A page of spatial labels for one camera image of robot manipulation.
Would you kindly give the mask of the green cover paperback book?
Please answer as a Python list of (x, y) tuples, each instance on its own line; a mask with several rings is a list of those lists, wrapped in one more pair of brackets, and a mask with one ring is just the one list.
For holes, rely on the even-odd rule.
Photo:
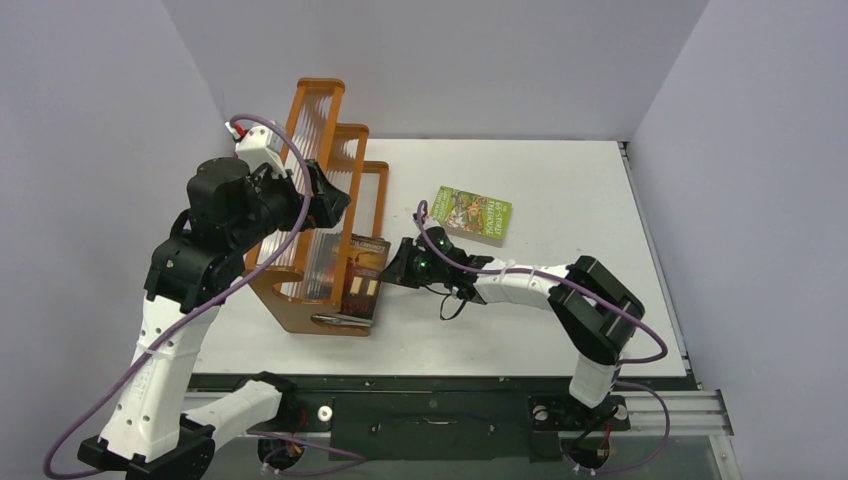
[(441, 186), (427, 211), (428, 216), (450, 235), (502, 247), (513, 205), (494, 197)]

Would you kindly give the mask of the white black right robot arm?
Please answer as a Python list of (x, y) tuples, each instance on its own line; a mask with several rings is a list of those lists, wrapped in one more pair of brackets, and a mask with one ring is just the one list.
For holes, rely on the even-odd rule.
[(578, 427), (603, 415), (635, 323), (645, 315), (637, 296), (594, 257), (582, 255), (567, 265), (521, 265), (468, 254), (441, 227), (403, 238), (379, 279), (410, 289), (439, 284), (466, 303), (552, 313), (578, 352), (563, 402), (566, 418)]

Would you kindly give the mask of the orange wooden file rack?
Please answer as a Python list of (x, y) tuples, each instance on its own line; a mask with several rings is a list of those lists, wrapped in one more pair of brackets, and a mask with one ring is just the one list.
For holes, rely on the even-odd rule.
[(300, 79), (284, 125), (291, 142), (256, 125), (236, 149), (244, 159), (283, 162), (296, 188), (313, 193), (303, 226), (270, 235), (246, 256), (249, 271), (271, 263), (249, 286), (288, 333), (366, 337), (371, 330), (345, 313), (343, 301), (356, 242), (381, 234), (388, 166), (366, 160), (366, 125), (339, 121), (344, 93), (340, 79)]

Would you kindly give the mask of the dark Moon and Sixpence book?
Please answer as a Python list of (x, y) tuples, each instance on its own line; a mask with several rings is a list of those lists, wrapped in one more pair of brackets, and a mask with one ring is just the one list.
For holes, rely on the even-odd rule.
[(363, 319), (346, 315), (315, 314), (311, 316), (311, 321), (318, 326), (327, 328), (370, 329), (373, 325), (373, 321), (371, 319)]

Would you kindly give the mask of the brown cover paperback book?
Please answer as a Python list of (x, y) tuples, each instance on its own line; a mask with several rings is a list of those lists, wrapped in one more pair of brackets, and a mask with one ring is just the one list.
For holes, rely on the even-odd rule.
[(381, 282), (391, 243), (383, 238), (353, 234), (348, 248), (341, 306), (338, 312), (321, 313), (371, 319), (377, 305)]

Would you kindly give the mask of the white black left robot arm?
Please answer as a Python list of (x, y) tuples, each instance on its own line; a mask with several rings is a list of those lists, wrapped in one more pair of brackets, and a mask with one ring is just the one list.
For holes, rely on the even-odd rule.
[(151, 258), (131, 368), (106, 426), (80, 444), (83, 463), (129, 479), (198, 479), (216, 449), (251, 426), (295, 423), (291, 384), (265, 372), (215, 412), (186, 413), (182, 405), (211, 323), (236, 281), (248, 278), (245, 254), (278, 231), (332, 228), (350, 205), (316, 162), (304, 167), (305, 194), (289, 171), (233, 157), (208, 160), (189, 179), (189, 205)]

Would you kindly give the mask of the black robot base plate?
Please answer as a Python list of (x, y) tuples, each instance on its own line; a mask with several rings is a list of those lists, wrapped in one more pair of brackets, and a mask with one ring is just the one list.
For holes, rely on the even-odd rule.
[(606, 431), (635, 429), (638, 395), (681, 390), (676, 381), (625, 379), (587, 408), (569, 396), (569, 377), (258, 377), (282, 387), (280, 406), (237, 431), (326, 434), (334, 460), (343, 452), (371, 461), (583, 459)]

